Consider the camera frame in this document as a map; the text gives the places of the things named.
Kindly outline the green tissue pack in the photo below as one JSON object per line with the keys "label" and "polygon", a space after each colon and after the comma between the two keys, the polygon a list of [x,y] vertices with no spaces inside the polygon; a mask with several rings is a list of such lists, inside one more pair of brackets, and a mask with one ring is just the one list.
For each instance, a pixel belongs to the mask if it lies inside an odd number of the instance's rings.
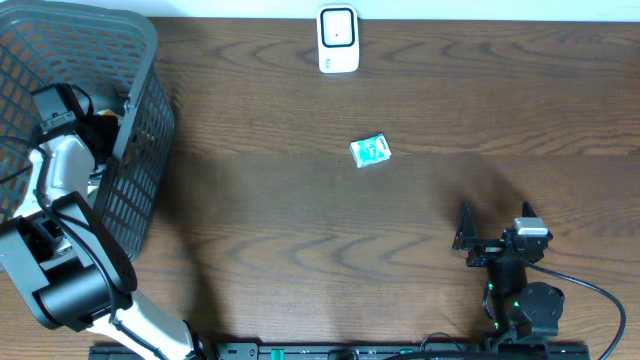
{"label": "green tissue pack", "polygon": [[392,156],[391,149],[383,133],[351,142],[349,150],[358,168],[389,160]]}

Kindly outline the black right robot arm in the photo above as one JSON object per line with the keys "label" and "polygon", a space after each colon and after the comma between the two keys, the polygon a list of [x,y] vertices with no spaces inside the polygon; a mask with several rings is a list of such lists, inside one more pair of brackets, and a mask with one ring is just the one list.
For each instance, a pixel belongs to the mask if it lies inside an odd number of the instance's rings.
{"label": "black right robot arm", "polygon": [[482,239],[470,206],[462,206],[452,248],[467,252],[467,266],[487,270],[483,308],[494,321],[495,333],[486,340],[492,350],[502,344],[544,342],[558,335],[564,293],[527,278],[527,270],[544,257],[552,239],[527,202],[522,215],[497,239]]}

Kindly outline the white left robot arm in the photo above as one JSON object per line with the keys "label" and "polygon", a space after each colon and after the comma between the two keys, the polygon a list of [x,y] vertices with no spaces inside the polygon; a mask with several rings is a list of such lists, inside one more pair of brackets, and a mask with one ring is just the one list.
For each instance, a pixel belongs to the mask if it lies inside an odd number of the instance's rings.
{"label": "white left robot arm", "polygon": [[188,323],[159,309],[137,288],[124,250],[78,192],[47,202],[52,159],[26,139],[18,144],[42,161],[32,194],[35,212],[1,225],[1,265],[44,327],[107,336],[144,359],[214,359]]}

